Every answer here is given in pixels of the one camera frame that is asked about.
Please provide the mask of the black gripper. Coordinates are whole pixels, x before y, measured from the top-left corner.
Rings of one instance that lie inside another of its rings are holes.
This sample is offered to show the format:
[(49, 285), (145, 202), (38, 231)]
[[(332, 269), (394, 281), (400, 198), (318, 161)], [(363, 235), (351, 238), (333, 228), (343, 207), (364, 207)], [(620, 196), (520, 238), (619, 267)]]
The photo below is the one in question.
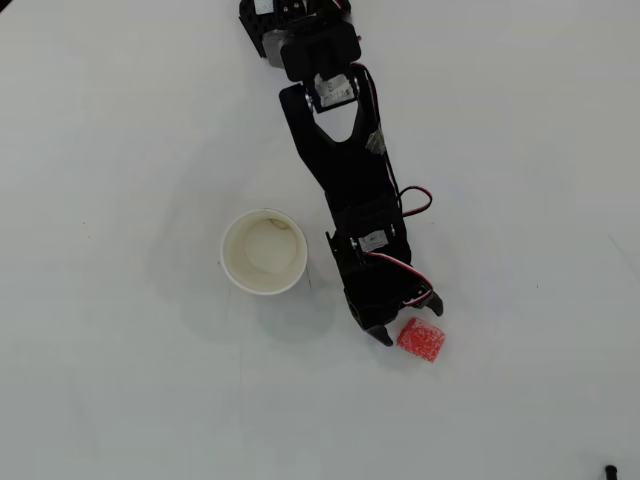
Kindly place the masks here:
[(394, 345), (386, 325), (408, 307), (444, 313), (440, 296), (425, 275), (400, 260), (365, 260), (345, 268), (341, 279), (351, 311), (360, 328), (386, 347)]

